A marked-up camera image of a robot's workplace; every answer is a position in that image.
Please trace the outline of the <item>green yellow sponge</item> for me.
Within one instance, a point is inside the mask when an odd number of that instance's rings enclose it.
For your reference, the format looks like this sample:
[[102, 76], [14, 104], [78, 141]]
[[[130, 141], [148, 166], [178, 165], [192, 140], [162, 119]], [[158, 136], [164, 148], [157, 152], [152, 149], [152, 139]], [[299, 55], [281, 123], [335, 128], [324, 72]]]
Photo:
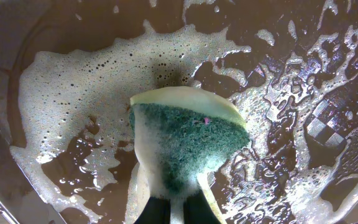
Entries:
[[219, 95], [188, 86], [149, 90], [130, 103], [135, 155], [149, 198], [169, 200], [170, 223], [184, 223], [185, 200], [202, 191], [223, 223], [208, 174], [250, 143], [238, 109]]

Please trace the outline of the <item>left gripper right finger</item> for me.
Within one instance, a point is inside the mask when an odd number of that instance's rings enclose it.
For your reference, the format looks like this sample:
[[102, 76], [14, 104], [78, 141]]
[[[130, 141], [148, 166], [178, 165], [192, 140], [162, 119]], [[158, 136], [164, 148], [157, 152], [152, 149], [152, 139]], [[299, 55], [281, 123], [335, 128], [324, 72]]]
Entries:
[[189, 196], [183, 204], [185, 224], [220, 224], [202, 191]]

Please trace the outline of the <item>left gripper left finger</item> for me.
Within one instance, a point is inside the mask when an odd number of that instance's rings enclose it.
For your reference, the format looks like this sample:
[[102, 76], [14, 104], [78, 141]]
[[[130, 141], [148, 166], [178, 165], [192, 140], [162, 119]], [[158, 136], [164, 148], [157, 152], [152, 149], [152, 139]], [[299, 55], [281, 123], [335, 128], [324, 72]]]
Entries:
[[134, 224], [170, 224], [170, 201], [150, 197]]

